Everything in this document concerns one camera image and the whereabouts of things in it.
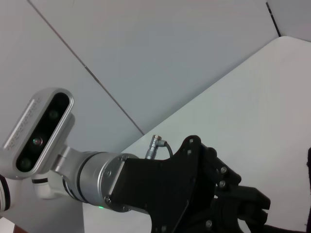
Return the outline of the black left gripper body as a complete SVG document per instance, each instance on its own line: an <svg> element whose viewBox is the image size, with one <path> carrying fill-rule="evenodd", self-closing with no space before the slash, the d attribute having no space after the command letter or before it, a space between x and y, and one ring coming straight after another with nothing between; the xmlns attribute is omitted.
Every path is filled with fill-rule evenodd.
<svg viewBox="0 0 311 233"><path fill-rule="evenodd" d="M204 173L206 147L188 136L166 160L126 159L111 194L112 203L151 217L151 233L177 233L190 215L208 208L215 184Z"/></svg>

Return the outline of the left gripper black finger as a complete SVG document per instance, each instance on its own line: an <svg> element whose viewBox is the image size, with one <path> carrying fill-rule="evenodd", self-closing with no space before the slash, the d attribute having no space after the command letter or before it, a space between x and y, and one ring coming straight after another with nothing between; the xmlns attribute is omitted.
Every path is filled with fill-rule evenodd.
<svg viewBox="0 0 311 233"><path fill-rule="evenodd" d="M193 233L244 233L239 220L250 218L250 202L211 200L193 207Z"/></svg>
<svg viewBox="0 0 311 233"><path fill-rule="evenodd" d="M253 187L241 186L242 178L217 157L214 148L201 147L202 171L208 180L207 218L267 218L270 199Z"/></svg>

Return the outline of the brown cabinet with white top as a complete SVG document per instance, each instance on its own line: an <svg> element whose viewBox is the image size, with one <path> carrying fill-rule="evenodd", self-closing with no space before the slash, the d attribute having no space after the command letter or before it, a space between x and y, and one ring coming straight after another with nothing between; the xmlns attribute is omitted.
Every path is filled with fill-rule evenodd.
<svg viewBox="0 0 311 233"><path fill-rule="evenodd" d="M0 216L0 233L28 233L15 223Z"/></svg>

